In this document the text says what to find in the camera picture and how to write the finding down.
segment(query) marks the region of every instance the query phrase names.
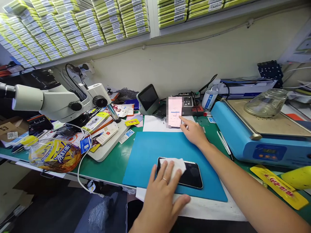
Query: hand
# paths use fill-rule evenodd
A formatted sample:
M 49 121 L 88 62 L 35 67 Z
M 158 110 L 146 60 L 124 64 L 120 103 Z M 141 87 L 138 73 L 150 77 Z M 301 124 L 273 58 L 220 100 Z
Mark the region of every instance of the hand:
M 173 195 L 181 177 L 181 170 L 178 169 L 174 178 L 170 180 L 174 162 L 169 163 L 167 170 L 166 167 L 167 161 L 164 161 L 155 179 L 156 165 L 153 166 L 144 206 L 130 230 L 131 233 L 170 232 L 180 211 L 190 202 L 190 196 L 184 194 L 173 203 Z
M 184 124 L 180 125 L 180 128 L 191 143 L 197 147 L 203 146 L 206 143 L 209 144 L 209 141 L 207 140 L 202 127 L 198 123 L 189 121 L 182 116 L 179 116 L 179 118 L 184 122 Z

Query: small monitor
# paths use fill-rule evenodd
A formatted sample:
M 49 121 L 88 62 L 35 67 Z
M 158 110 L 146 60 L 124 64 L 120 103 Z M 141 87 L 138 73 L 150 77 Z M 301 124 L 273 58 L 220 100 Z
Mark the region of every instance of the small monitor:
M 152 84 L 138 93 L 136 98 L 141 105 L 139 111 L 143 115 L 152 115 L 160 106 L 159 97 Z

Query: ring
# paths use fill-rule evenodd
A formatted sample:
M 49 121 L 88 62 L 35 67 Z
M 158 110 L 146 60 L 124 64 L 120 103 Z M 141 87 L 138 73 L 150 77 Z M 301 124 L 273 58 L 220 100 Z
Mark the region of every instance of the ring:
M 162 180 L 165 180 L 165 181 L 166 181 L 166 183 L 168 184 L 168 181 L 167 181 L 165 178 L 162 178 Z

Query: glass jar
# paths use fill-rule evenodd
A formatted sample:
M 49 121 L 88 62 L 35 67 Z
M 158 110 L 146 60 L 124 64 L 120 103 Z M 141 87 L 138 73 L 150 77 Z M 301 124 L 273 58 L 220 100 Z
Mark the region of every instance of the glass jar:
M 244 110 L 258 117 L 278 115 L 287 99 L 287 91 L 273 88 L 256 96 L 244 105 Z

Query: blue separator machine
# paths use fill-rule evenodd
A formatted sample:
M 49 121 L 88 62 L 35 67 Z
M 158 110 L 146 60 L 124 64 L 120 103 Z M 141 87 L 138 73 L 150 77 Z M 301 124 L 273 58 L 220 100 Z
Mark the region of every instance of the blue separator machine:
M 311 131 L 283 113 L 272 119 L 250 115 L 244 111 L 248 101 L 223 98 L 211 112 L 234 157 L 287 168 L 310 166 Z

